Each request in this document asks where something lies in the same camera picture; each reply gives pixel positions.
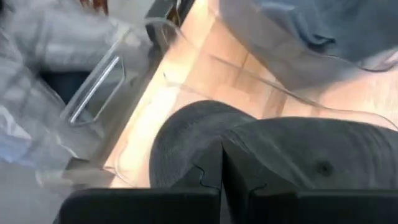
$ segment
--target white cloth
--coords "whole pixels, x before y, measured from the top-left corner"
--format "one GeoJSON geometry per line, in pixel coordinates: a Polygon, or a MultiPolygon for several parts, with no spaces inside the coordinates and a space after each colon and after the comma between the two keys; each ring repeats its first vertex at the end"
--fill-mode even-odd
{"type": "Polygon", "coordinates": [[[29,166],[52,157],[64,166],[71,155],[59,152],[59,157],[59,148],[49,148],[55,145],[84,149],[76,154],[90,157],[100,140],[98,132],[60,122],[65,105],[35,73],[39,69],[92,70],[129,26],[84,13],[77,1],[6,0],[5,5],[0,35],[0,121],[7,125],[0,126],[0,139],[13,141],[0,142],[0,157],[29,166]]]}

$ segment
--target plastic container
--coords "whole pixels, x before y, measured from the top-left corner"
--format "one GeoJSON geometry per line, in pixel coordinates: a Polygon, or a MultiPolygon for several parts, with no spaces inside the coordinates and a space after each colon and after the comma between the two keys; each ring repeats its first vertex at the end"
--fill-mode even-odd
{"type": "Polygon", "coordinates": [[[334,82],[383,75],[396,67],[395,31],[380,26],[385,24],[385,18],[394,16],[390,3],[376,8],[369,8],[370,4],[358,6],[358,11],[362,11],[355,12],[355,16],[349,11],[349,4],[322,4],[325,3],[211,0],[210,11],[291,91],[327,88],[334,82]],[[343,23],[341,13],[347,17],[345,30],[334,24],[343,23]],[[370,21],[369,25],[363,27],[363,21],[370,21]],[[341,38],[346,41],[351,36],[357,41],[350,39],[350,44],[340,45],[341,38]]]}

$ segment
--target gray fabric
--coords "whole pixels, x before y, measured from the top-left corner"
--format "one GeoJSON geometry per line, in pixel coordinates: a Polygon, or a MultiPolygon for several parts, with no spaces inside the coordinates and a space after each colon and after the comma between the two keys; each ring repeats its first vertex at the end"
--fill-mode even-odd
{"type": "Polygon", "coordinates": [[[288,89],[392,68],[397,1],[220,0],[232,33],[288,89]]]}
{"type": "Polygon", "coordinates": [[[225,132],[262,164],[305,189],[396,189],[398,133],[366,123],[265,119],[225,132]],[[318,170],[330,165],[330,175],[318,170]]]}
{"type": "MultiPolygon", "coordinates": [[[[149,161],[151,187],[170,187],[213,141],[229,139],[301,188],[396,189],[398,133],[316,118],[255,120],[215,101],[178,110],[160,129],[149,161]],[[331,165],[330,175],[318,169],[331,165]]],[[[225,195],[220,223],[230,223],[225,195]]]]}

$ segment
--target metal handle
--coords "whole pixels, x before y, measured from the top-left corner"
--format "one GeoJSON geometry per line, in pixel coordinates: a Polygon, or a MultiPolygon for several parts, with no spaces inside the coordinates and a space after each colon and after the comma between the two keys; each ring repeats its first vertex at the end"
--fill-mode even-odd
{"type": "Polygon", "coordinates": [[[79,105],[76,107],[76,109],[73,111],[71,114],[70,118],[68,119],[68,122],[73,125],[85,125],[85,124],[91,124],[97,121],[103,110],[106,108],[106,105],[111,101],[112,97],[116,94],[116,92],[120,89],[121,85],[124,83],[126,80],[126,70],[124,68],[124,62],[121,60],[119,56],[115,56],[112,61],[106,66],[106,68],[103,70],[101,75],[97,78],[97,81],[94,83],[94,85],[90,88],[90,90],[87,92],[85,97],[80,101],[79,105]],[[121,62],[122,66],[122,79],[119,81],[118,85],[116,85],[115,89],[112,91],[110,96],[106,99],[102,107],[99,109],[98,113],[94,116],[94,118],[91,121],[85,121],[82,123],[76,123],[77,118],[79,115],[81,115],[81,112],[85,109],[87,103],[91,100],[95,92],[98,90],[100,85],[104,82],[104,80],[108,77],[112,69],[116,66],[118,62],[121,62]]]}

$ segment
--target light wood surface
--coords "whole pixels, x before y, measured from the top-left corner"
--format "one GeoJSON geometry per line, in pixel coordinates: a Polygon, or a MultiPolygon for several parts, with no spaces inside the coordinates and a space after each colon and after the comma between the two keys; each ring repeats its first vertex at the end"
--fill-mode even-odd
{"type": "MultiPolygon", "coordinates": [[[[259,78],[274,83],[277,80],[231,35],[216,14],[214,2],[210,7],[206,0],[195,1],[182,26],[190,42],[179,39],[169,49],[106,163],[118,166],[129,182],[115,178],[112,187],[150,187],[150,149],[157,131],[174,111],[198,100],[222,101],[258,119],[313,116],[394,129],[380,116],[321,109],[260,82],[259,78]]],[[[329,108],[368,111],[398,123],[397,75],[389,72],[336,83],[310,98],[329,108]]]]}

